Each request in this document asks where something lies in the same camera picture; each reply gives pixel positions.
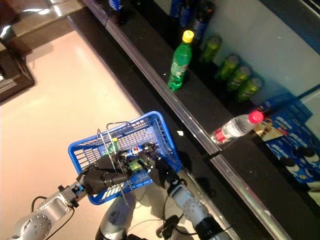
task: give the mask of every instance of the robotic arm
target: robotic arm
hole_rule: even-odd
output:
[[[86,195],[99,194],[128,179],[128,173],[101,169],[98,162],[89,165],[80,173],[75,183],[67,187],[59,186],[55,194],[45,199],[29,215],[21,218],[7,240],[45,240],[51,234],[54,225],[73,208],[77,208],[78,202]]]
[[[231,239],[209,214],[206,206],[195,199],[184,180],[179,178],[174,169],[161,156],[149,150],[141,150],[138,154],[141,159],[138,163],[148,172],[156,185],[167,190],[169,197],[174,199],[183,210],[186,219],[191,221],[201,240]],[[7,240],[47,239],[52,234],[53,226],[73,208],[77,208],[78,202],[86,195],[99,194],[129,179],[130,171],[120,173],[120,171],[108,168],[105,163],[110,160],[105,158],[107,156],[86,167],[72,185],[59,186],[55,194],[16,223],[12,236]],[[136,201],[131,192],[125,195],[126,203],[122,197],[118,197],[105,213],[98,228],[96,240],[141,240],[132,234],[127,236]]]
[[[159,155],[141,152],[143,161],[139,164],[148,171],[155,184],[165,188],[169,197],[183,211],[183,215],[191,221],[194,230],[201,240],[231,240],[230,236],[223,231],[207,207],[195,199],[189,191],[183,179],[180,179],[174,169]]]

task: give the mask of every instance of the blue shopping basket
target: blue shopping basket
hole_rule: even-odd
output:
[[[120,151],[131,149],[146,142],[154,142],[157,144],[156,151],[164,156],[164,159],[176,172],[182,168],[164,117],[157,111],[148,112],[128,123],[112,128],[109,133],[112,138],[118,138],[117,146]],[[102,136],[106,145],[110,145],[111,141],[107,132],[103,132]],[[94,135],[72,143],[68,148],[68,153],[76,172],[79,174],[89,164],[100,159],[106,153],[106,148],[102,139],[98,135]],[[143,169],[135,172],[129,181],[132,189],[152,183],[148,173]],[[108,188],[105,192],[89,196],[89,200],[94,205],[103,204],[120,196],[121,188],[124,192],[131,190],[126,183],[117,184]]]

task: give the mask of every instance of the white floor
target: white floor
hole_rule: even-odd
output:
[[[140,114],[118,87],[108,69],[76,33],[71,32],[27,56],[36,85],[0,107],[1,239],[6,239],[34,197],[50,196],[59,185],[70,185],[76,171],[68,156],[70,143],[92,136],[106,123],[127,121]],[[141,196],[145,189],[139,189]],[[152,187],[145,203],[137,203],[131,226],[159,219],[162,208],[151,208]],[[94,239],[111,202],[92,205],[87,198],[72,220],[50,240]],[[156,240],[162,221],[147,221],[130,232]]]

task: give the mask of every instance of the yellow bottle cap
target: yellow bottle cap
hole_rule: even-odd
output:
[[[184,31],[182,36],[182,41],[184,41],[185,43],[191,43],[194,36],[195,34],[193,31],[190,31],[190,30]]]

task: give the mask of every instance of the wall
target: wall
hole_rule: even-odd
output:
[[[212,33],[223,39],[218,65],[237,53],[264,78],[256,104],[285,89],[298,96],[320,82],[320,55],[258,0],[219,1],[204,39]]]

